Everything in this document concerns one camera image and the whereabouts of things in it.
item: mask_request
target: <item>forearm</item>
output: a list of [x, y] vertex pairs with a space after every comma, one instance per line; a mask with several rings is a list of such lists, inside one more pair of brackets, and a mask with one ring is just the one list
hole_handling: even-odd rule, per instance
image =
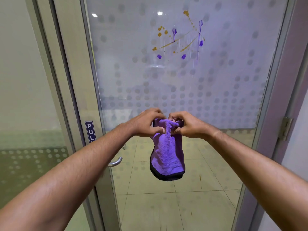
[[63, 230], [132, 134], [121, 124], [58, 164], [0, 211], [0, 230]]
[[206, 139], [232, 167], [282, 230], [308, 227], [308, 183], [220, 131]]

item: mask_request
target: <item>glass door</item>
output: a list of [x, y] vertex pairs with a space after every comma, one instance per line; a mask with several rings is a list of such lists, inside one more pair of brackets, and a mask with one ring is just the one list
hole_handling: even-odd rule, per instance
[[[149, 107], [186, 110], [258, 150], [294, 3], [54, 0], [81, 119], [106, 133]], [[150, 138], [133, 137], [106, 170], [97, 189], [106, 230], [229, 231], [242, 222], [247, 190], [206, 141], [183, 138], [186, 173], [171, 182], [152, 175], [152, 149]], [[245, 210], [248, 225], [254, 211]]]

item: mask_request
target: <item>person's right hand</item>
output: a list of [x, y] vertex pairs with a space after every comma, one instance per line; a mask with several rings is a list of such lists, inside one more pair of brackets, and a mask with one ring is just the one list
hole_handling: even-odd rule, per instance
[[183, 120], [184, 126], [175, 129], [172, 134], [181, 134], [188, 138], [208, 140], [211, 136], [220, 132], [218, 128], [203, 122], [186, 111], [170, 113], [168, 119], [171, 121], [176, 121], [178, 119]]

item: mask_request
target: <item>person's left hand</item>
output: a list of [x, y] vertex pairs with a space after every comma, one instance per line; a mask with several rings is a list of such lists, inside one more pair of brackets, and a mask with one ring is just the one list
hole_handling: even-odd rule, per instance
[[129, 120], [127, 124], [133, 128], [133, 135], [140, 137], [149, 137], [156, 133], [165, 134], [165, 128], [152, 127], [152, 122], [156, 118], [166, 119], [165, 115], [159, 108], [150, 108]]

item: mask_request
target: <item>glass panel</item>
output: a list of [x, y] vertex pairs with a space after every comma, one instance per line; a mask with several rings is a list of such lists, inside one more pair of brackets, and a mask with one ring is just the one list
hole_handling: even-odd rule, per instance
[[[1, 209], [68, 152], [25, 0], [0, 0], [0, 19]], [[75, 223], [89, 230], [83, 206]]]
[[[287, 0], [87, 0], [106, 131], [149, 107], [189, 111], [252, 146]], [[186, 173], [149, 169], [133, 137], [112, 168], [122, 230], [230, 230], [241, 180], [205, 141], [183, 137]]]

